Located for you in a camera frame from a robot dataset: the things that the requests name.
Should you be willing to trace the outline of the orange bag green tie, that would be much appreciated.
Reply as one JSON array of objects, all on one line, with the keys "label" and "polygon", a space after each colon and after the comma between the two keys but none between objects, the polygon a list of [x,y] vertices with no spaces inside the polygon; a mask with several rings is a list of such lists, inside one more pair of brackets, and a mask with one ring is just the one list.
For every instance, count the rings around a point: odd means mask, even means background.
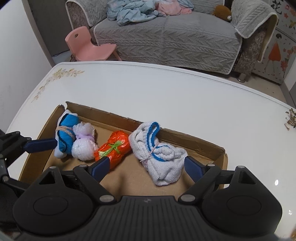
[{"label": "orange bag green tie", "polygon": [[95,161],[108,157],[110,170],[113,170],[132,151],[128,137],[124,131],[113,132],[107,142],[94,152]]}]

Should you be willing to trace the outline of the pink plastic child chair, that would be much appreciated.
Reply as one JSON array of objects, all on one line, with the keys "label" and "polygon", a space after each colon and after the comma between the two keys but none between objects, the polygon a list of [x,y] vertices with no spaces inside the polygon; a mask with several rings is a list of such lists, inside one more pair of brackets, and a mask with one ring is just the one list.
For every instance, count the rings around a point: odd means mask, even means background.
[{"label": "pink plastic child chair", "polygon": [[85,26],[72,30],[66,36],[65,42],[76,61],[106,61],[111,55],[118,61],[122,60],[116,51],[116,44],[93,44],[90,32]]}]

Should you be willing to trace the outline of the pink garment on sofa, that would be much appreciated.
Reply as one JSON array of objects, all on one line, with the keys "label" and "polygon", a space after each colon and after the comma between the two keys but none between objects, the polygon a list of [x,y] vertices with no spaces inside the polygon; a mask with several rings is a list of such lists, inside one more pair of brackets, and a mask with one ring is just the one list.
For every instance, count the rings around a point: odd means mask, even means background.
[{"label": "pink garment on sofa", "polygon": [[190,8],[182,6],[178,1],[156,1],[155,7],[161,16],[177,16],[192,13]]}]

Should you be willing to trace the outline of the white towel blue trim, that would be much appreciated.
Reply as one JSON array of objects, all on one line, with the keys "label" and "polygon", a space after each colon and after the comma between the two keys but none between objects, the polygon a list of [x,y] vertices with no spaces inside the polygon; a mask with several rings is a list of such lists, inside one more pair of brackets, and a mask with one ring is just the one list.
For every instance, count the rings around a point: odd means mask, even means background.
[{"label": "white towel blue trim", "polygon": [[187,151],[169,143],[160,142],[161,130],[156,121],[141,123],[128,137],[135,157],[149,173],[157,186],[166,186],[178,181],[184,167]]}]

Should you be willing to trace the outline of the brown plush toy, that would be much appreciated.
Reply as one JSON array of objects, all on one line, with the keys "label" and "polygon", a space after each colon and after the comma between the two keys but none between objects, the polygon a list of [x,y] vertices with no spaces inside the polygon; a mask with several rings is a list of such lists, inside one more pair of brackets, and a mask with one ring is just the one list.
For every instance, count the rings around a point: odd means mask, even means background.
[{"label": "brown plush toy", "polygon": [[231,11],[229,8],[223,5],[217,5],[212,13],[212,15],[220,18],[224,21],[230,22],[232,21]]}]

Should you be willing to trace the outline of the blue white sock bundle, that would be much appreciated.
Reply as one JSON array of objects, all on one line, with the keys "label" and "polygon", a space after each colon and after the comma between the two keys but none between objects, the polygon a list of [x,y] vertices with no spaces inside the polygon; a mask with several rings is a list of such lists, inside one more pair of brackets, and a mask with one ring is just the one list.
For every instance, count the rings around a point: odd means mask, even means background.
[{"label": "blue white sock bundle", "polygon": [[59,117],[55,129],[55,139],[57,146],[54,150],[54,156],[58,159],[63,159],[71,154],[72,146],[76,140],[73,127],[80,123],[78,114],[65,110],[62,116]]}]

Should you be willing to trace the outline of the seed shells pile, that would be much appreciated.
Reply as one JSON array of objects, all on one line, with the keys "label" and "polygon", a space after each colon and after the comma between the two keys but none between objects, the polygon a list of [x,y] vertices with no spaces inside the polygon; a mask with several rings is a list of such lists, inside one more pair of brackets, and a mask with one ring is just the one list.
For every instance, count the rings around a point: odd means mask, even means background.
[{"label": "seed shells pile", "polygon": [[295,128],[296,127],[296,112],[294,111],[293,108],[289,109],[289,111],[286,111],[286,123],[285,127],[289,131],[290,128]]}]

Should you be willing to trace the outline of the light blue blanket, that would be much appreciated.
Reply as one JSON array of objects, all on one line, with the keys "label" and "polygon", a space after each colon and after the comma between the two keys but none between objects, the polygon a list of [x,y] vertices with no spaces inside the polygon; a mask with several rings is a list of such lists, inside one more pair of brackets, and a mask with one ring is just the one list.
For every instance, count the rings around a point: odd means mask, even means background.
[{"label": "light blue blanket", "polygon": [[[178,1],[182,6],[191,10],[194,5],[191,1]],[[151,21],[161,16],[156,10],[156,1],[109,1],[107,3],[107,19],[116,21],[119,26]]]}]

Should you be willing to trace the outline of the white bubble wrap purple tie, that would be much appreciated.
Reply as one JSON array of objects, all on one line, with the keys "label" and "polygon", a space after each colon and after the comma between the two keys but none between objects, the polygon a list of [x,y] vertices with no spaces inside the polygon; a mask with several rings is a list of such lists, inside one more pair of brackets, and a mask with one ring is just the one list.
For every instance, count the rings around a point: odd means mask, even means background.
[{"label": "white bubble wrap purple tie", "polygon": [[95,142],[95,128],[91,123],[80,122],[73,126],[76,140],[72,145],[71,154],[80,161],[94,159],[94,152],[98,149]]}]

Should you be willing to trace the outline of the grey quilted sofa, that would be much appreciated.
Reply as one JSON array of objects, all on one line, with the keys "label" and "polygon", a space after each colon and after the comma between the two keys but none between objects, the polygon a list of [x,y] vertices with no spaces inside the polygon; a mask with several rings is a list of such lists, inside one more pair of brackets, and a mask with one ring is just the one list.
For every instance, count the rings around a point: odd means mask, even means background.
[{"label": "grey quilted sofa", "polygon": [[85,26],[97,45],[116,44],[124,61],[250,75],[262,61],[278,16],[264,1],[232,1],[232,21],[212,15],[224,1],[191,1],[191,14],[119,26],[107,19],[109,1],[67,1],[73,29]]}]

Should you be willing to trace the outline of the shallow cardboard box tray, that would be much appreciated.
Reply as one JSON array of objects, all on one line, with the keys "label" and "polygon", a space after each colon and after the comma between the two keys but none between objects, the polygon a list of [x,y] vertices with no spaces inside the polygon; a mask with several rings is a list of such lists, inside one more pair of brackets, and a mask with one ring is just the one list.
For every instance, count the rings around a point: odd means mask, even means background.
[{"label": "shallow cardboard box tray", "polygon": [[[78,114],[81,121],[91,123],[94,126],[96,130],[96,143],[98,145],[106,143],[114,131],[122,130],[126,133],[131,133],[140,125],[140,121],[67,102],[66,106],[59,105],[55,108],[41,130],[38,136],[39,139],[52,138],[54,136],[57,121],[66,109]],[[228,157],[222,147],[166,128],[161,129],[157,137],[161,142],[184,148],[188,155],[204,165],[215,164],[223,170],[227,169]],[[53,151],[33,153],[27,157],[19,180],[31,184],[50,166],[56,166],[60,170],[72,170],[80,164],[82,164],[82,161],[71,156],[62,160],[57,159],[54,157]],[[116,199],[125,195],[174,196],[178,198],[194,184],[194,181],[183,171],[177,182],[166,186],[156,186],[134,154],[129,153],[113,171],[103,178],[100,184],[112,193]]]}]

